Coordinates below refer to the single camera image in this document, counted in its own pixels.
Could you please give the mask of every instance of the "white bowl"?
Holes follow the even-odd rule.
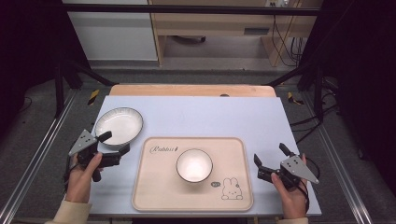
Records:
[[[123,146],[130,143],[143,128],[143,118],[139,112],[128,107],[119,107],[106,112],[96,122],[95,134],[111,131],[111,138],[104,144]]]
[[[178,174],[181,178],[192,183],[207,179],[212,172],[212,168],[212,160],[201,149],[189,149],[177,159]]]

